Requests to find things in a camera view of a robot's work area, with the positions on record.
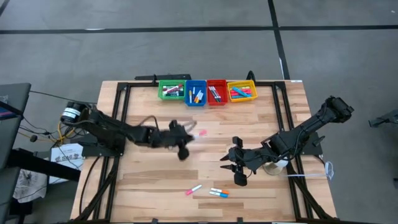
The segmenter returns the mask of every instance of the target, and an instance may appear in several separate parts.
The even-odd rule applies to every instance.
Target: wooden plank
[[[117,82],[103,82],[99,94],[98,108],[108,115],[112,113],[116,85]],[[286,87],[294,124],[298,125],[310,116],[303,83],[286,82]],[[195,119],[198,125],[192,133],[205,129],[207,135],[188,145],[190,157],[183,162],[177,159],[176,150],[149,149],[127,142],[119,165],[111,221],[149,222],[158,218],[160,222],[234,222],[236,217],[248,222],[294,221],[289,184],[283,177],[285,171],[279,176],[270,176],[259,169],[257,175],[250,176],[246,187],[240,187],[234,184],[231,171],[220,169],[221,165],[230,164],[221,162],[220,158],[228,153],[233,136],[241,137],[245,147],[259,147],[260,141],[279,130],[271,88],[261,86],[257,92],[259,97],[250,102],[187,108],[181,101],[158,99],[157,88],[133,88],[127,123],[137,124],[151,114],[157,117],[160,128],[167,128],[171,119],[179,122]],[[281,95],[279,100],[286,121]],[[322,164],[314,157],[302,156],[302,160],[306,173],[324,172]],[[78,216],[81,189],[93,161],[89,158],[84,162],[71,218]],[[101,165],[102,159],[89,178],[84,207],[96,193]],[[198,184],[203,187],[194,194],[185,195],[186,190]],[[308,177],[307,185],[325,211],[335,216],[326,178]],[[229,198],[210,195],[211,187],[229,190]],[[105,202],[103,200],[101,205],[100,217],[104,216]]]

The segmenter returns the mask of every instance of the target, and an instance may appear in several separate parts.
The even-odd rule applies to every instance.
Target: wooden tabletop
[[[98,98],[98,109],[111,115],[117,82],[103,82]],[[304,86],[301,82],[286,81],[290,108],[295,125],[310,117]],[[232,137],[243,139],[245,148],[259,147],[266,137],[278,129],[274,101],[270,87],[257,87],[259,97],[254,101],[227,103],[224,106],[189,108],[183,101],[163,101],[157,97],[156,87],[134,87],[131,89],[126,122],[138,124],[149,115],[155,115],[160,128],[167,128],[171,119],[179,122],[196,120],[192,131],[198,134],[207,130],[207,135],[188,144],[190,156],[180,162],[175,151],[149,149],[127,142],[121,158],[118,181],[113,202],[112,222],[150,222],[158,218],[160,222],[235,222],[243,217],[247,222],[294,221],[289,183],[284,170],[281,175],[271,176],[261,168],[257,175],[248,178],[248,185],[234,184],[233,173],[220,169],[230,164],[219,161],[226,155]],[[281,93],[279,93],[284,113]],[[118,119],[122,112],[123,100],[119,105]],[[324,173],[323,165],[313,156],[302,156],[306,174]],[[78,216],[81,189],[88,169],[94,158],[83,164],[71,218]],[[83,197],[83,208],[87,206],[98,188],[102,158],[90,175]],[[185,191],[202,184],[203,187],[186,196]],[[335,216],[335,208],[326,177],[307,177],[309,191],[325,209]],[[209,194],[210,188],[228,190],[228,198]],[[302,216],[305,217],[302,194],[297,189]],[[101,215],[104,217],[103,197]]]

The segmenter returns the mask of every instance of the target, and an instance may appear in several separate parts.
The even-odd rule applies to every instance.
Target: concrete floor
[[[280,26],[398,24],[396,1],[275,1]],[[10,0],[4,29],[86,29],[173,26],[270,26],[267,1],[251,0]],[[397,109],[398,30],[281,32],[291,79],[303,80],[312,112],[329,95],[355,109],[347,124],[329,125],[322,146],[332,161],[330,182],[343,220],[396,223],[398,133],[368,119]],[[103,80],[190,73],[193,78],[281,79],[273,31],[150,34],[0,35],[1,84],[30,82],[32,89],[96,101]],[[62,100],[30,94],[27,119],[55,130]],[[18,137],[15,147],[50,145]],[[76,183],[57,184],[36,201],[29,220],[69,219]]]

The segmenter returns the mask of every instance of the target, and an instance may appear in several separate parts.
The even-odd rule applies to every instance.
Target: yellow bin
[[[232,103],[249,101],[249,100],[254,100],[257,98],[257,90],[256,90],[256,86],[254,85],[253,80],[245,80],[245,81],[240,81],[240,82],[229,82],[229,83],[227,83],[227,86],[228,86],[229,98],[231,99]],[[251,97],[232,99],[232,96],[231,96],[232,87],[240,88],[240,87],[245,87],[245,86],[250,87]]]

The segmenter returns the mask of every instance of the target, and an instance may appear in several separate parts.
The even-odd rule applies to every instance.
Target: white cable
[[[333,164],[328,161],[325,163],[325,174],[290,174],[283,176],[284,177],[327,177],[328,180],[331,180],[334,174],[335,172],[333,171]]]

